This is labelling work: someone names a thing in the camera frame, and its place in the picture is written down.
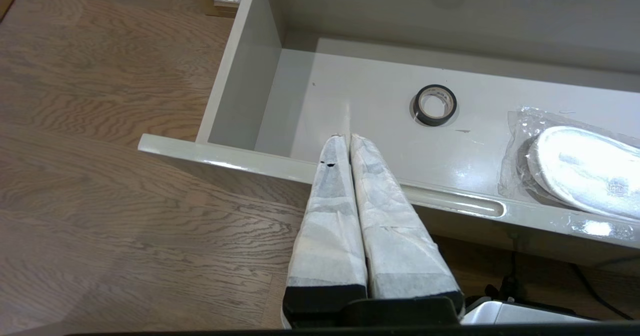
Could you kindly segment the left gripper right finger wrapped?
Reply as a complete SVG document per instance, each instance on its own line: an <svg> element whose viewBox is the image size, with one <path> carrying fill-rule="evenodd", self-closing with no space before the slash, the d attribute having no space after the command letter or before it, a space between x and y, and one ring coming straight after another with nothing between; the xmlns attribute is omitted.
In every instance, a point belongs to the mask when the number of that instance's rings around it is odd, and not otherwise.
<svg viewBox="0 0 640 336"><path fill-rule="evenodd" d="M375 143L352 134L350 165L371 296L446 297L461 317L462 290Z"/></svg>

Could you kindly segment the left gripper left finger wrapped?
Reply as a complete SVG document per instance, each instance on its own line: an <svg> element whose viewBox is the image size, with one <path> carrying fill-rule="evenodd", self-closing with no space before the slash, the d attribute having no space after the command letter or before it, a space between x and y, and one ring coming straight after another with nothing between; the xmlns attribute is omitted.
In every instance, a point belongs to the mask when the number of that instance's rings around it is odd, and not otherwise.
<svg viewBox="0 0 640 336"><path fill-rule="evenodd" d="M343 135L324 144L295 238L282 323L286 328L333 327L342 309L368 297L368 271Z"/></svg>

